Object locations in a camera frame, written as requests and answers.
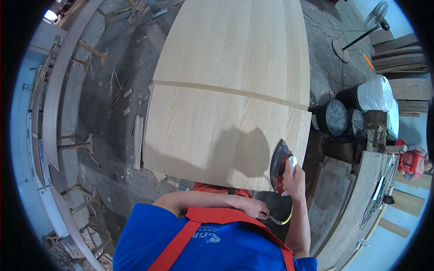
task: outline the red apron strap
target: red apron strap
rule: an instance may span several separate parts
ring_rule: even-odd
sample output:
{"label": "red apron strap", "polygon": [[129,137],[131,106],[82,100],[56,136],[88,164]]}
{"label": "red apron strap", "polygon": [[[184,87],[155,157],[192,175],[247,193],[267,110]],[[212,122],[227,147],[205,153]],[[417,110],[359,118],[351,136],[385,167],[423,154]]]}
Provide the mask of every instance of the red apron strap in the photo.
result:
{"label": "red apron strap", "polygon": [[248,222],[257,225],[267,233],[269,240],[282,250],[286,269],[288,271],[294,271],[293,252],[290,251],[289,248],[273,233],[271,233],[270,229],[263,223],[251,218],[244,212],[228,208],[189,207],[185,216],[189,218],[187,224],[185,224],[184,228],[182,228],[175,238],[173,238],[173,240],[167,245],[148,270],[169,270],[202,223],[227,224],[232,222]]}
{"label": "red apron strap", "polygon": [[163,252],[148,268],[149,271],[169,270],[190,241],[193,234],[200,227],[200,223],[190,220],[181,231],[170,241]]}

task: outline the standing fan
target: standing fan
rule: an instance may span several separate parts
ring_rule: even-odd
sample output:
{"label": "standing fan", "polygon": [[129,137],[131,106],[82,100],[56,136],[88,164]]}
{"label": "standing fan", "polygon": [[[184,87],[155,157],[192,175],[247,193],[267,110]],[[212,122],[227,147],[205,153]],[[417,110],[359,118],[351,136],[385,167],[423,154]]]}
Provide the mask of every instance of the standing fan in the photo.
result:
{"label": "standing fan", "polygon": [[386,1],[380,1],[365,20],[365,27],[366,29],[369,30],[365,32],[363,35],[361,35],[360,37],[356,38],[353,42],[351,42],[347,46],[342,47],[342,44],[337,39],[334,39],[332,41],[333,51],[335,52],[335,54],[338,56],[340,60],[342,60],[344,63],[348,63],[350,61],[350,55],[348,54],[347,48],[353,45],[354,43],[358,42],[359,40],[363,39],[373,31],[377,30],[380,27],[386,31],[390,29],[389,24],[384,18],[384,16],[386,16],[388,7],[389,4],[387,4]]}

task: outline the fan base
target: fan base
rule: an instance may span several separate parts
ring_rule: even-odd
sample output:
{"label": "fan base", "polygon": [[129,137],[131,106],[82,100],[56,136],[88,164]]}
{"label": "fan base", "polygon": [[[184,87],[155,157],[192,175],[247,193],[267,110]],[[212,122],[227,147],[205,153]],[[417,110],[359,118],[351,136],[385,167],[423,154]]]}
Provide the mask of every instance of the fan base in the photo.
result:
{"label": "fan base", "polygon": [[338,56],[340,60],[344,63],[350,62],[350,54],[347,50],[342,50],[343,46],[337,39],[332,41],[332,48],[335,54]]}

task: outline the blue t-shirt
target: blue t-shirt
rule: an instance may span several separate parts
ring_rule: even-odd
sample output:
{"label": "blue t-shirt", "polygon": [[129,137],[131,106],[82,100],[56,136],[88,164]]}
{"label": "blue t-shirt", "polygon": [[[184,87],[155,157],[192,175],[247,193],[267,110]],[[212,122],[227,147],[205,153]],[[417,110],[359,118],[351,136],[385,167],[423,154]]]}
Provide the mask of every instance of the blue t-shirt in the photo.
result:
{"label": "blue t-shirt", "polygon": [[[146,270],[184,227],[158,206],[134,205],[113,257],[113,270]],[[293,259],[296,271],[314,271],[315,258]],[[171,270],[286,270],[280,248],[245,222],[202,224]]]}

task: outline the man's hand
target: man's hand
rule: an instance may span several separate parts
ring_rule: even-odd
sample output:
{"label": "man's hand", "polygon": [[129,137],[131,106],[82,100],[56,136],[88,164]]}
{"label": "man's hand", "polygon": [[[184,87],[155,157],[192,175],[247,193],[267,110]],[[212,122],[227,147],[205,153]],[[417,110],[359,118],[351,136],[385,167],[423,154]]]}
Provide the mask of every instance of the man's hand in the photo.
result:
{"label": "man's hand", "polygon": [[270,210],[267,205],[258,199],[250,199],[246,197],[240,197],[240,206],[237,209],[246,213],[246,215],[253,217],[254,219],[266,219]]}
{"label": "man's hand", "polygon": [[305,173],[299,165],[296,166],[294,171],[294,167],[289,160],[286,161],[285,173],[283,173],[283,188],[293,200],[305,198]]}

